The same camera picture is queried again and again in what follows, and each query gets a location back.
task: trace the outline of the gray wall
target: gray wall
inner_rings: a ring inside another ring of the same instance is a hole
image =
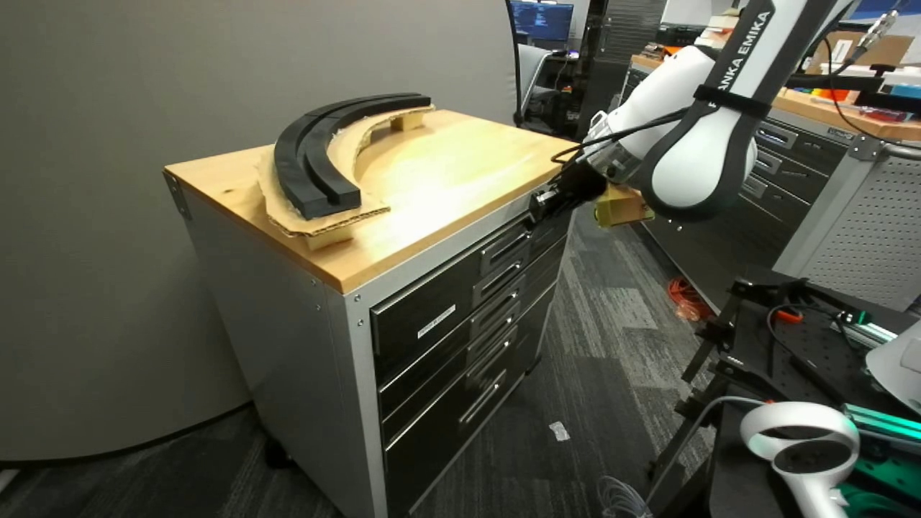
[[[498,0],[7,0],[0,460],[137,446],[247,401],[161,166],[394,89],[511,120]]]

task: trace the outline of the black curved object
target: black curved object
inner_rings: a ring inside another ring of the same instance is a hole
[[[278,177],[288,202],[305,217],[331,217],[364,204],[354,188],[327,156],[337,130],[393,110],[430,106],[417,93],[351,99],[305,112],[278,141]]]

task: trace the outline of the wooden countertop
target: wooden countertop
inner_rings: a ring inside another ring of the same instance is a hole
[[[344,130],[331,149],[340,138],[365,133],[365,125],[375,128],[375,119]],[[354,221],[348,243],[321,250],[266,217],[256,179],[260,166],[270,166],[273,148],[170,165],[164,177],[247,221],[321,279],[348,295],[544,185],[560,172],[550,156],[568,148],[573,143],[563,138],[450,110],[423,112],[422,130],[383,138],[354,162],[361,191],[390,210]]]
[[[630,67],[655,73],[662,60],[650,57],[650,54],[633,54]],[[837,110],[833,102],[823,99],[813,99],[807,93],[794,93],[794,89],[784,89],[776,99],[776,110],[778,112],[790,112],[790,115],[801,115],[845,133],[856,133],[848,120],[842,120]],[[894,125],[894,120],[875,120],[860,115],[856,106],[842,106],[848,112],[848,119],[852,125],[858,125],[860,130],[868,130],[875,138],[888,138],[888,141],[909,141],[918,143],[921,141],[921,120],[907,120],[907,125]]]

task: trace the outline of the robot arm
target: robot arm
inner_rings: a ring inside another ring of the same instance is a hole
[[[728,208],[751,165],[754,130],[813,43],[856,0],[751,0],[717,60],[688,47],[666,60],[636,93],[593,119],[583,154],[570,158],[554,191],[563,202],[584,202],[609,188],[604,169],[636,166],[645,202],[673,218],[706,218]],[[676,125],[662,115],[685,110]]]

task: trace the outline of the gray carpet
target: gray carpet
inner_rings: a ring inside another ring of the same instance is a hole
[[[599,518],[610,474],[645,493],[645,470],[676,428],[672,407],[698,338],[666,296],[662,267],[633,227],[573,218],[544,359],[422,503],[423,518]],[[331,518],[296,470],[270,470],[255,410],[160,446],[27,466],[4,518]]]

